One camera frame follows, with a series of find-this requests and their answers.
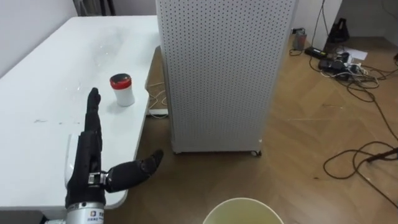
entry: paper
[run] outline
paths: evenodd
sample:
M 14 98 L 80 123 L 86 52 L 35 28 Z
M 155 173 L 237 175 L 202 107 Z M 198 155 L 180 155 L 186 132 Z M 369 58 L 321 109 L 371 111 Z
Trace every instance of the paper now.
M 349 53 L 349 55 L 351 57 L 359 59 L 359 60 L 365 60 L 366 56 L 368 56 L 367 52 L 351 49 L 351 48 L 348 48 L 348 47 L 344 47 L 343 49 L 339 49 L 337 51 L 337 53 L 339 53 L 339 54 L 344 53 L 344 52 Z

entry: red lid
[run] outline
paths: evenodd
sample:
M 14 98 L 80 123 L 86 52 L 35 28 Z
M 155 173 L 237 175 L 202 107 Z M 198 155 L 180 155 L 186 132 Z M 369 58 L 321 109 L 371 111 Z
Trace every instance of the red lid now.
M 109 81 L 114 90 L 123 90 L 131 86 L 131 77 L 128 74 L 122 73 L 112 76 Z

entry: white container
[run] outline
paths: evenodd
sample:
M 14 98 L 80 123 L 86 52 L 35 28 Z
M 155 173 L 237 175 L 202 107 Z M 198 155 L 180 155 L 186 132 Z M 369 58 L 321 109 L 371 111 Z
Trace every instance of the white container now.
M 215 207 L 203 224 L 284 224 L 267 205 L 250 198 L 229 199 Z
M 135 102 L 132 94 L 132 80 L 128 74 L 114 75 L 109 81 L 119 106 L 130 106 Z

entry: power adapter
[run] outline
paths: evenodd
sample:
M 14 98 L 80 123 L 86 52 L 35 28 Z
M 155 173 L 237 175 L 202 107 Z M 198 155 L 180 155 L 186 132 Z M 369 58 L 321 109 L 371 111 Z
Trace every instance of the power adapter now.
M 346 72 L 346 67 L 343 62 L 328 58 L 321 59 L 318 64 L 318 68 L 321 71 L 333 73 L 335 75 Z
M 304 53 L 311 56 L 315 57 L 317 59 L 323 59 L 328 56 L 328 54 L 322 50 L 316 49 L 315 47 L 308 47 L 304 50 Z

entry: white cable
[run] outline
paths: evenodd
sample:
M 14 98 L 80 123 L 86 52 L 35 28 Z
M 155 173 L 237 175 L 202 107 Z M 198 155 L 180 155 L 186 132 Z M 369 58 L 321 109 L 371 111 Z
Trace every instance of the white cable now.
M 346 68 L 350 68 L 350 67 L 356 66 L 361 71 L 361 74 L 353 73 L 351 70 L 348 70 L 347 72 L 341 72 L 341 73 L 338 73 L 338 74 L 334 74 L 334 75 L 327 75 L 327 74 L 323 73 L 323 71 L 321 71 L 320 74 L 323 77 L 326 77 L 326 78 L 335 78 L 335 77 L 337 77 L 339 75 L 348 74 L 348 75 L 351 75 L 352 78 L 355 81 L 359 82 L 361 85 L 364 85 L 364 86 L 367 86 L 367 87 L 370 87 L 370 88 L 379 87 L 379 80 L 376 77 L 373 77 L 373 76 L 369 75 L 369 72 L 365 68 L 363 68 L 360 63 L 346 63 L 345 66 L 346 66 Z M 376 85 L 369 85 L 367 83 L 364 83 L 364 82 L 362 82 L 362 80 L 358 79 L 359 77 L 374 79 L 374 82 L 375 82 Z
M 164 82 L 155 83 L 155 84 L 149 85 L 149 86 L 147 86 L 147 87 L 150 88 L 150 87 L 157 86 L 157 85 L 161 85 L 161 84 L 164 84 Z M 149 114 L 150 114 L 152 117 L 157 118 L 157 119 L 165 118 L 165 117 L 167 117 L 168 115 L 156 116 L 156 115 L 154 115 L 154 114 L 151 114 L 149 110 L 152 109 L 152 108 L 159 102 L 159 100 L 158 100 L 157 98 L 158 98 L 162 93 L 164 93 L 164 92 L 165 92 L 165 90 L 162 90 L 162 91 L 160 91 L 156 96 L 153 96 L 153 95 L 151 95 L 151 94 L 149 95 L 149 100 L 155 100 L 155 103 L 153 103 L 152 105 L 150 105 L 150 106 L 148 107 L 148 112 L 149 112 Z M 161 103 L 162 103 L 163 105 L 167 106 L 167 103 L 165 103 L 165 100 L 166 100 L 166 97 L 163 98 L 163 100 L 161 101 Z

